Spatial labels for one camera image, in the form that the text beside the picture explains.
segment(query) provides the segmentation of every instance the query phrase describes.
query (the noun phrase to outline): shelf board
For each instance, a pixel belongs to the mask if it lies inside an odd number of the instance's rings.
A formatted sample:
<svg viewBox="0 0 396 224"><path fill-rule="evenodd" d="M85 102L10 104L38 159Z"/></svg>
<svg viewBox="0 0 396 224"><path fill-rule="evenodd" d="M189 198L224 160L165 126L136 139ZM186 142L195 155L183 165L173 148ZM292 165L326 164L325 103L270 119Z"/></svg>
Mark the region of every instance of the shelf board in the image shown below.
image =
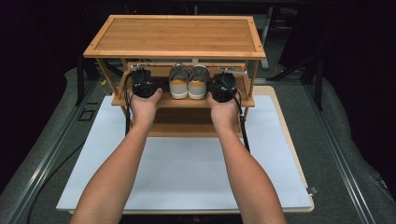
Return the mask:
<svg viewBox="0 0 396 224"><path fill-rule="evenodd" d="M251 16L110 15L86 58L262 60Z"/></svg>
<svg viewBox="0 0 396 224"><path fill-rule="evenodd" d="M242 137L235 117L233 130ZM210 108L159 108L149 137L218 137L210 117Z"/></svg>

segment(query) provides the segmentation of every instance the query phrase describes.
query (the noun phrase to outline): shoe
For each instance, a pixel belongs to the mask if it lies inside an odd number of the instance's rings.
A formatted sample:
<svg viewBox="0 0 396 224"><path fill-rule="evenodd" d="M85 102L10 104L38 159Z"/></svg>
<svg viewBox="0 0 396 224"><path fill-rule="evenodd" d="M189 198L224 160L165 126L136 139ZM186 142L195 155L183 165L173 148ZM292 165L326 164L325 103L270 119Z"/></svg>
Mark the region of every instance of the shoe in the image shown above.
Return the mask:
<svg viewBox="0 0 396 224"><path fill-rule="evenodd" d="M209 69L202 64L195 65L189 76L189 97L193 100L201 100L206 94L206 84L209 80Z"/></svg>
<svg viewBox="0 0 396 224"><path fill-rule="evenodd" d="M176 63L169 71L169 89L174 99L184 99L189 94L187 80L190 69L183 63Z"/></svg>

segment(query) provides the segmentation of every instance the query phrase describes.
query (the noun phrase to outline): white paper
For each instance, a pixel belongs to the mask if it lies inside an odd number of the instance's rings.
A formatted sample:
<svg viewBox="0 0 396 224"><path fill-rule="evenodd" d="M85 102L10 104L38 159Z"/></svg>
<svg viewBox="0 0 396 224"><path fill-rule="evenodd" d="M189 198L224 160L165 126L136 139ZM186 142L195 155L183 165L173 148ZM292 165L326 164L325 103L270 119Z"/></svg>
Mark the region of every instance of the white paper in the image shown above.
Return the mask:
<svg viewBox="0 0 396 224"><path fill-rule="evenodd" d="M283 208L312 207L270 96L247 115L251 154L274 183ZM125 117L105 97L57 209L74 210L88 181L124 136ZM217 138L149 138L128 211L236 210Z"/></svg>

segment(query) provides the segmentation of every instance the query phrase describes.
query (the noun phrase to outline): bamboo shelf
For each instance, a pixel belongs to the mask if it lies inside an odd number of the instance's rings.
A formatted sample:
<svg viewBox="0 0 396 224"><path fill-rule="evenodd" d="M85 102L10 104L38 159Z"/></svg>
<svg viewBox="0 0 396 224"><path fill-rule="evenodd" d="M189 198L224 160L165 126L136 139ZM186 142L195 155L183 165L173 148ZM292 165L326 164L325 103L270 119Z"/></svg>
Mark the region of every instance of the bamboo shelf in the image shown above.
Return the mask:
<svg viewBox="0 0 396 224"><path fill-rule="evenodd" d="M221 73L218 67L246 71L248 61L254 61L251 79L236 75L236 88L242 94L242 107L254 106L253 84L260 60L265 53L252 17L247 16L163 16L111 15L84 52L84 57L95 58L113 90L113 105L125 112L123 81L131 72L130 59L189 59L227 60L230 63L199 63L209 68L210 74ZM118 58L124 66L120 83L115 83L106 67L105 59ZM151 63L154 80L168 79L175 63ZM184 63L194 66L198 63ZM169 91L163 93L159 111L149 136L217 136L210 119L206 100L175 100ZM234 130L242 136L235 121Z"/></svg>

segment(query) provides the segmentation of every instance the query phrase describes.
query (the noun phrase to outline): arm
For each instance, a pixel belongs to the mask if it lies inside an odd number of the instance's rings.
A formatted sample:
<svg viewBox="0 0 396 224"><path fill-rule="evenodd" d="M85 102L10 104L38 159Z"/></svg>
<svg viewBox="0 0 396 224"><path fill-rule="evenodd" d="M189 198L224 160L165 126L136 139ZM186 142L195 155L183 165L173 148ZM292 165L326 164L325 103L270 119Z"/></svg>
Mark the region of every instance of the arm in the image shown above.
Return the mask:
<svg viewBox="0 0 396 224"><path fill-rule="evenodd" d="M131 106L134 111L134 126L93 175L79 199L70 223L120 221L162 93L158 89L148 99L133 96Z"/></svg>
<svg viewBox="0 0 396 224"><path fill-rule="evenodd" d="M286 223L270 178L233 131L239 113L235 101L218 103L210 93L207 101L219 135L233 196L244 223Z"/></svg>

